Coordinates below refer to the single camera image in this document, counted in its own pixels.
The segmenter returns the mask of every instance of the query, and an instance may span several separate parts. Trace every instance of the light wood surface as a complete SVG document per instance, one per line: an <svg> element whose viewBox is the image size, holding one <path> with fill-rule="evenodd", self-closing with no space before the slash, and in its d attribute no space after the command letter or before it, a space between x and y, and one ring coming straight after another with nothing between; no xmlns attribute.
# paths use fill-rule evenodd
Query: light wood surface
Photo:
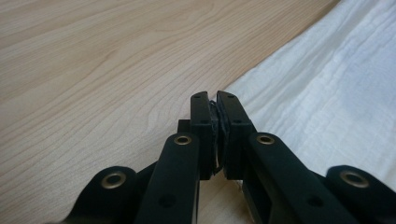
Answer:
<svg viewBox="0 0 396 224"><path fill-rule="evenodd" d="M336 1L0 2L0 223L62 220L100 170L158 160L190 96L217 90ZM251 222L223 175L199 223Z"/></svg>

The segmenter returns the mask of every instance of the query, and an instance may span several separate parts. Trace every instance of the towel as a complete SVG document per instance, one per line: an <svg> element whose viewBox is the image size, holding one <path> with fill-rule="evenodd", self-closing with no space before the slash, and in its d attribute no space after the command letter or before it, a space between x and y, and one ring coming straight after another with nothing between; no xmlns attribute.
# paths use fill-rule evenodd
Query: towel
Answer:
<svg viewBox="0 0 396 224"><path fill-rule="evenodd" d="M340 2L226 91L308 169L351 165L396 190L395 1Z"/></svg>

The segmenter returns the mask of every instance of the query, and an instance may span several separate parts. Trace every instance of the round metal fastener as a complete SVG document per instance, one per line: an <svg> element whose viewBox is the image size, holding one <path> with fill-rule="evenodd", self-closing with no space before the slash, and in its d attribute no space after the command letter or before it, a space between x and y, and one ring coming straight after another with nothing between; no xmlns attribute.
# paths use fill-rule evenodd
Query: round metal fastener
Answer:
<svg viewBox="0 0 396 224"><path fill-rule="evenodd" d="M125 173L121 171L113 172L102 179L102 187L104 189L116 189L121 186L126 180Z"/></svg>
<svg viewBox="0 0 396 224"><path fill-rule="evenodd" d="M191 143L192 139L187 135L181 135L175 138L174 142L178 145L184 146Z"/></svg>
<svg viewBox="0 0 396 224"><path fill-rule="evenodd" d="M264 144L264 145L272 145L275 142L275 139L273 137L265 135L265 134L257 136L256 140L260 144Z"/></svg>
<svg viewBox="0 0 396 224"><path fill-rule="evenodd" d="M364 178L364 176L353 172L353 171L343 171L340 174L342 180L344 180L348 185L351 185L356 188L365 189L369 187L369 181Z"/></svg>

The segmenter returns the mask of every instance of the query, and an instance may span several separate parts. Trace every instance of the tabletop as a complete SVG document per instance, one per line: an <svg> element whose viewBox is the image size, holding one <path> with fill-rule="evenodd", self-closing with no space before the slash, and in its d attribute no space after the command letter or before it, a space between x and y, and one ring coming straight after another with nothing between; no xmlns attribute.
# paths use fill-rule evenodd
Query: tabletop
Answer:
<svg viewBox="0 0 396 224"><path fill-rule="evenodd" d="M158 160L190 97L213 97L337 1L0 1L0 223L60 221L110 166ZM199 223L249 223L201 182Z"/></svg>

